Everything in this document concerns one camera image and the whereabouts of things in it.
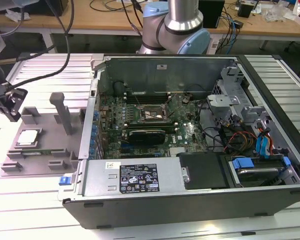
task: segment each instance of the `side panel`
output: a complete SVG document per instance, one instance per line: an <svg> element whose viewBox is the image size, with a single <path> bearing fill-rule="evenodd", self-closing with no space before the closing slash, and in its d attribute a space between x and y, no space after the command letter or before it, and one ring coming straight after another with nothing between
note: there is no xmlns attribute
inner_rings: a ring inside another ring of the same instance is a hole
<svg viewBox="0 0 300 240"><path fill-rule="evenodd" d="M270 216L300 201L300 188L269 191L70 201L63 206L85 229Z"/></svg>

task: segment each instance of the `gray post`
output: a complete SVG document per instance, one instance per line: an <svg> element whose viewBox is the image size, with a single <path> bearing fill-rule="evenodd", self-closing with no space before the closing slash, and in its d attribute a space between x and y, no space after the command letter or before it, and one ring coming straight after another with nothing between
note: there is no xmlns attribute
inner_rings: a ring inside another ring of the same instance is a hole
<svg viewBox="0 0 300 240"><path fill-rule="evenodd" d="M65 95L63 92L53 92L50 96L50 103L55 106L59 114L61 123L67 135L72 134L71 116L69 109L64 105Z"/></svg>

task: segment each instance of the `blue latch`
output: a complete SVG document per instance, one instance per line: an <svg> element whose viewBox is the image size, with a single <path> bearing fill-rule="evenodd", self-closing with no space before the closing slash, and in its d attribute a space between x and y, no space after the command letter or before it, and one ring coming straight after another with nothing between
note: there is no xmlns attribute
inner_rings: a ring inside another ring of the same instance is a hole
<svg viewBox="0 0 300 240"><path fill-rule="evenodd" d="M67 186L71 185L71 177L70 176L62 176L59 180L59 186Z"/></svg>
<svg viewBox="0 0 300 240"><path fill-rule="evenodd" d="M283 162L287 167L289 167L291 165L291 161L287 156L283 157Z"/></svg>
<svg viewBox="0 0 300 240"><path fill-rule="evenodd" d="M234 169L251 169L255 167L250 157L236 158L232 161L232 164Z"/></svg>

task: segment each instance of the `sticker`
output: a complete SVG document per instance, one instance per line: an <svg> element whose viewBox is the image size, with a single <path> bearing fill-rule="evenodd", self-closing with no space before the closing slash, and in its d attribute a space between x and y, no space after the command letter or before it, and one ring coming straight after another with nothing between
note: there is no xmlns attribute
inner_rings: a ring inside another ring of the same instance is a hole
<svg viewBox="0 0 300 240"><path fill-rule="evenodd" d="M161 65L157 65L156 69L157 70L167 70L167 66L166 64L161 64Z"/></svg>
<svg viewBox="0 0 300 240"><path fill-rule="evenodd" d="M119 168L122 194L160 191L157 164L121 165Z"/></svg>
<svg viewBox="0 0 300 240"><path fill-rule="evenodd" d="M120 161L107 161L105 163L105 169L119 169L121 165Z"/></svg>
<svg viewBox="0 0 300 240"><path fill-rule="evenodd" d="M23 152L23 156L41 155L41 152Z"/></svg>

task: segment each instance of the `blue tab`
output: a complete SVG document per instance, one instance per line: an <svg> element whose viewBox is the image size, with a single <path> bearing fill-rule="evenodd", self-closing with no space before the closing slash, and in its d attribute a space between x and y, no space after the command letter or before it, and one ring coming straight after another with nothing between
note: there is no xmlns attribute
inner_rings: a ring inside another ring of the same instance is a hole
<svg viewBox="0 0 300 240"><path fill-rule="evenodd" d="M251 169L255 165L250 157L240 157L232 161L234 169Z"/></svg>
<svg viewBox="0 0 300 240"><path fill-rule="evenodd" d="M291 161L287 156L283 157L284 164L289 167L291 165Z"/></svg>
<svg viewBox="0 0 300 240"><path fill-rule="evenodd" d="M260 155L264 156L266 159L269 158L269 156L267 155L267 151L266 151L267 146L268 146L268 138L264 137L262 140Z"/></svg>
<svg viewBox="0 0 300 240"><path fill-rule="evenodd" d="M70 176L62 176L59 180L59 186L71 185L71 177Z"/></svg>
<svg viewBox="0 0 300 240"><path fill-rule="evenodd" d="M261 147L261 140L262 140L262 136L258 136L257 140L256 140L256 144L255 144L255 150L257 153L260 153L260 147Z"/></svg>

